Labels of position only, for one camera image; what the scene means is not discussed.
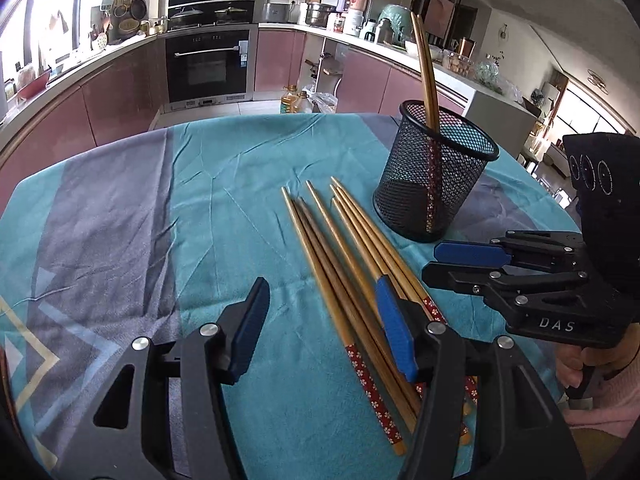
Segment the pink right sleeve forearm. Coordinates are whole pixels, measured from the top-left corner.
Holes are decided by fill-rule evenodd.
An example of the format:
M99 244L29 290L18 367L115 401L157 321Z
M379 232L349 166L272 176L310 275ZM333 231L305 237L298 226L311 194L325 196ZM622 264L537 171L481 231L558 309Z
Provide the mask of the pink right sleeve forearm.
M590 410L568 408L567 425L603 431L625 439L639 417L639 357L636 356L611 379L602 379L592 396Z

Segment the right hand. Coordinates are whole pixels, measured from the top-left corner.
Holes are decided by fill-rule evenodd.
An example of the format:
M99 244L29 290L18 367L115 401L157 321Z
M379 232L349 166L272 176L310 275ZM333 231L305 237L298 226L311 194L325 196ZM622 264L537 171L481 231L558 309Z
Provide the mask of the right hand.
M570 400L582 399L595 370L607 375L624 370L639 353L639 324L632 323L615 347L593 349L557 344L556 377Z

